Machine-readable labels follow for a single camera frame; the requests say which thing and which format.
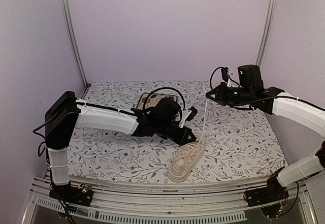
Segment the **white shoelace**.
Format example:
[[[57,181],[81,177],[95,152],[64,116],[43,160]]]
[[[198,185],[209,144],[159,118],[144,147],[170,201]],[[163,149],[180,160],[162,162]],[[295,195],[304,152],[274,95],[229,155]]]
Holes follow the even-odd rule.
[[[205,106],[204,106],[204,116],[203,116],[203,127],[202,127],[202,133],[197,142],[189,143],[188,148],[189,148],[189,157],[198,157],[198,154],[201,152],[201,147],[203,144],[204,140],[204,135],[205,135],[205,127],[206,127],[206,112],[207,112],[207,98],[205,97]]]

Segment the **white lace sneaker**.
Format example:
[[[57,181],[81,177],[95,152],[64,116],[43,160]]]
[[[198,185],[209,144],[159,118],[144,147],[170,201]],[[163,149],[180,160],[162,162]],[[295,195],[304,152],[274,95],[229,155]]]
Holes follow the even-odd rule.
[[[194,166],[201,159],[205,144],[199,141],[181,146],[168,168],[168,178],[176,183],[186,180]]]

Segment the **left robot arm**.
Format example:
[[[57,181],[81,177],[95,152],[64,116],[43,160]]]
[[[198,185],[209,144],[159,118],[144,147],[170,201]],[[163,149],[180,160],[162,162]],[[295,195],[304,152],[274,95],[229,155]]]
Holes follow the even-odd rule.
[[[185,122],[191,121],[197,112],[195,107],[186,109],[170,98],[162,98],[149,108],[117,109],[89,103],[66,91],[46,112],[44,123],[32,133],[42,137],[46,144],[56,193],[70,201],[76,193],[69,185],[68,146],[76,129],[108,130],[133,137],[157,135],[182,146],[196,140]]]

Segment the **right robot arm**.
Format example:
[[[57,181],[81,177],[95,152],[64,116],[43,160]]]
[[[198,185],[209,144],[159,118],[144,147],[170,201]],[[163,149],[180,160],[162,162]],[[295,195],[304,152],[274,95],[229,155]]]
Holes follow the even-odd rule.
[[[206,97],[237,110],[258,109],[269,115],[269,122],[290,164],[274,173],[263,189],[263,198],[272,202],[282,190],[297,181],[324,171],[324,108],[291,95],[277,87],[264,87],[260,67],[238,67],[239,81],[231,78],[227,67],[218,67],[222,82],[211,86]]]

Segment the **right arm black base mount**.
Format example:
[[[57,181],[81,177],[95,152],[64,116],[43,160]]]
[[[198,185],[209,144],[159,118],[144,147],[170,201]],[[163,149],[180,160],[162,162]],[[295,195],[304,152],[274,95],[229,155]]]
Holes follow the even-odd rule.
[[[268,178],[265,187],[249,187],[246,189],[243,198],[249,207],[285,200],[289,197],[287,188],[281,186],[277,180],[277,176],[283,168],[280,168]]]

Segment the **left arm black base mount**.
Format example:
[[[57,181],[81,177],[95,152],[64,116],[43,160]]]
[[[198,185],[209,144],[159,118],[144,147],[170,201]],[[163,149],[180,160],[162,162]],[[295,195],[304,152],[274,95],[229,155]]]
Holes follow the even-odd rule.
[[[91,185],[84,183],[78,186],[72,186],[70,183],[66,185],[52,184],[49,197],[65,203],[89,207],[92,201],[93,191]]]

